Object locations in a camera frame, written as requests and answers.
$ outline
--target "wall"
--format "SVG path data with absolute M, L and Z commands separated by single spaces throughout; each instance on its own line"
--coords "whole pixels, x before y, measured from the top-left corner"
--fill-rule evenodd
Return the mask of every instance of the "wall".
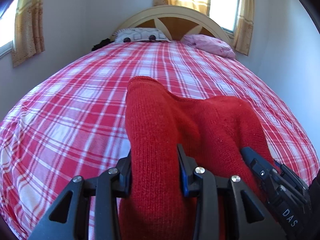
M 86 52 L 108 38 L 128 17 L 152 6 L 152 0 L 88 0 Z
M 237 60 L 257 74 L 268 43 L 269 0 L 255 0 L 253 33 L 249 55 L 236 53 Z
M 289 106 L 320 157 L 320 34 L 298 0 L 270 0 L 258 76 Z
M 12 68 L 0 59 L 0 120 L 33 87 L 84 54 L 86 0 L 44 0 L 45 51 Z

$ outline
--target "red cloth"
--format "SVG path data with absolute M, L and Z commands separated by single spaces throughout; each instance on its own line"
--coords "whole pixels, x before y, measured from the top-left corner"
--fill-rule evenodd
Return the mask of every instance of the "red cloth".
M 180 190 L 177 143 L 214 175 L 239 175 L 262 198 L 239 149 L 270 163 L 262 126 L 236 97 L 179 98 L 149 77 L 129 81 L 125 125 L 132 148 L 132 191 L 120 203 L 122 239 L 192 239 L 196 199 Z

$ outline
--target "bed sheet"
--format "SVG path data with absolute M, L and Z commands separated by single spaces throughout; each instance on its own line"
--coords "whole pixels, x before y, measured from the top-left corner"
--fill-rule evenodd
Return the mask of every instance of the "bed sheet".
M 74 176 L 98 176 L 128 154 L 126 87 L 138 75 L 158 80 L 180 97 L 227 95 L 247 101 L 273 158 L 308 184 L 316 176 L 319 161 L 304 129 L 286 104 L 236 60 L 181 42 L 110 44 L 36 86 L 0 123 L 0 213 L 20 239 L 28 237 Z

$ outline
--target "white pillow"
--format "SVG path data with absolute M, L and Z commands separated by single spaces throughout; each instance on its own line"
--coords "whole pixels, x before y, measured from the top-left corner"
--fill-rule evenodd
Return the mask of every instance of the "white pillow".
M 135 41 L 169 41 L 163 32 L 157 28 L 128 28 L 121 29 L 113 34 L 115 43 Z

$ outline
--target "silver bolt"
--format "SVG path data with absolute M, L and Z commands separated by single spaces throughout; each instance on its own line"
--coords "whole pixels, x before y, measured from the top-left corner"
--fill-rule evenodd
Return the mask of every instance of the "silver bolt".
M 109 174 L 116 174 L 116 173 L 118 173 L 118 169 L 117 169 L 117 168 L 110 168 L 110 169 L 108 170 L 108 173 L 109 173 Z
M 283 185 L 280 185 L 280 189 L 281 189 L 282 191 L 286 191 L 286 190 L 287 190 Z
M 196 167 L 195 168 L 195 172 L 198 173 L 198 174 L 202 174 L 205 172 L 205 168 L 203 167 Z
M 238 175 L 233 175 L 233 176 L 231 177 L 231 180 L 232 180 L 233 182 L 239 182 L 239 181 L 241 181 L 241 178 L 240 178 Z
M 73 182 L 80 182 L 82 180 L 82 177 L 81 176 L 75 176 L 73 179 L 72 179 L 72 181 Z

